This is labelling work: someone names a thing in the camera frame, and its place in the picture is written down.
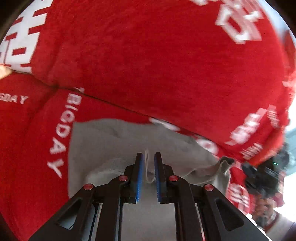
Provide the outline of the person's right hand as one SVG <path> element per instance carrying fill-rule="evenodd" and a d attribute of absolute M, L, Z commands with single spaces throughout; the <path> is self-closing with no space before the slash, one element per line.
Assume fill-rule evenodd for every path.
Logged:
<path fill-rule="evenodd" d="M 276 202 L 271 198 L 261 198 L 258 196 L 255 202 L 255 209 L 252 215 L 252 219 L 257 221 L 259 217 L 264 217 L 268 221 L 272 214 L 273 210 L 276 207 Z"/>

